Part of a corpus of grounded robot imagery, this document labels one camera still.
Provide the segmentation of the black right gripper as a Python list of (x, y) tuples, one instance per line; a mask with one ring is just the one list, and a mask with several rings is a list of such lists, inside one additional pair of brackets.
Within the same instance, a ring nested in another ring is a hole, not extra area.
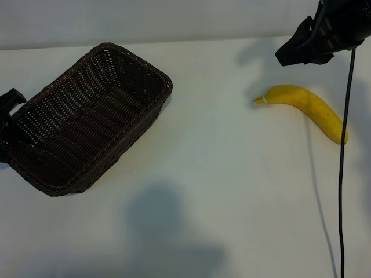
[(303, 20), (275, 53), (280, 65), (328, 63), (334, 52), (356, 48), (370, 37), (370, 1), (319, 1), (314, 18)]

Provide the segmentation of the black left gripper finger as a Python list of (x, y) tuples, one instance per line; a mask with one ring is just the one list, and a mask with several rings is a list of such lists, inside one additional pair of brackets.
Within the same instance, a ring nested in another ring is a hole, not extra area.
[(26, 103), (26, 101), (18, 90), (12, 88), (0, 97), (1, 112), (10, 112), (15, 106)]
[(12, 127), (12, 117), (10, 114), (5, 115), (1, 118), (1, 163), (9, 163), (8, 148), (6, 146), (5, 139), (8, 136), (8, 132)]

